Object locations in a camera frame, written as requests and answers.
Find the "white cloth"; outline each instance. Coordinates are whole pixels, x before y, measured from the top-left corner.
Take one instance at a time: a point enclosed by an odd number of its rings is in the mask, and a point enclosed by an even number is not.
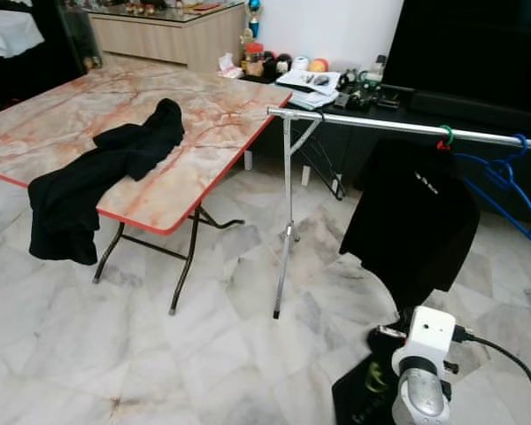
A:
[[[0,56],[12,58],[43,43],[42,33],[29,13],[0,11]]]

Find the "wooden cabinet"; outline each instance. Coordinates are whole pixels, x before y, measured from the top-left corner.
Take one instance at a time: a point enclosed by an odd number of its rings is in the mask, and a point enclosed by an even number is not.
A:
[[[146,19],[121,13],[89,14],[101,50],[184,64],[191,71],[215,72],[226,52],[240,59],[245,27],[243,4],[186,22]]]

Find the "red table edge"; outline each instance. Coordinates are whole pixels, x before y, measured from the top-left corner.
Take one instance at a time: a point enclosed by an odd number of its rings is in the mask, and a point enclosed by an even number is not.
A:
[[[287,96],[287,98],[281,103],[279,107],[280,108],[284,107],[288,103],[290,98],[291,98],[291,94]],[[189,217],[189,214],[195,211],[195,208],[197,208],[199,204],[201,204],[203,199],[209,194],[209,192],[212,189],[214,189],[214,187],[220,182],[220,180],[222,180],[224,175],[230,170],[230,168],[232,168],[232,166],[242,156],[242,154],[246,150],[248,150],[248,148],[254,143],[254,141],[258,138],[258,136],[262,133],[262,131],[264,131],[264,129],[270,124],[270,122],[272,122],[272,120],[273,120],[273,116],[270,116],[264,121],[264,124],[261,125],[258,131],[250,138],[250,140],[246,144],[244,144],[244,146],[240,149],[240,151],[236,154],[236,156],[232,158],[232,160],[227,164],[227,166],[222,170],[222,172],[220,172],[220,174],[216,176],[216,178],[211,182],[211,184],[209,184],[209,186],[204,190],[202,195],[193,203],[192,206],[188,208],[188,210],[170,228],[168,229],[153,228],[151,226],[146,226],[145,224],[139,223],[137,221],[130,220],[125,217],[121,217],[118,214],[112,214],[111,212],[107,212],[101,208],[97,208],[96,210],[98,211],[99,214],[103,215],[104,217],[118,220],[122,223],[126,223],[130,226],[134,226],[135,228],[147,230],[148,232],[151,232],[151,233],[154,233],[160,236],[171,235],[175,230],[177,230],[177,228],[181,224],[183,224],[183,221],[185,221]],[[9,182],[17,186],[21,186],[22,188],[27,188],[27,185],[29,184],[29,183],[18,182],[17,180],[11,179],[10,177],[6,177],[1,174],[0,174],[0,180],[4,180],[5,182]]]

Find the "white wall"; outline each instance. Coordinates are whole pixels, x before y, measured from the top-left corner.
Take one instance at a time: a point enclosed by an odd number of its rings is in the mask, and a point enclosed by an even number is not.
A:
[[[331,69],[370,66],[387,55],[403,0],[262,0],[266,50],[326,58]]]

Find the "trophy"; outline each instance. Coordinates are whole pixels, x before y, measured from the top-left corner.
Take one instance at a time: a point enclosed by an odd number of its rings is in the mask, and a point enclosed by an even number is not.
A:
[[[254,35],[254,38],[258,37],[258,30],[259,30],[259,16],[262,14],[263,8],[259,2],[259,0],[250,0],[246,4],[246,14],[248,15],[248,18],[250,19],[249,27],[251,29],[252,34]]]

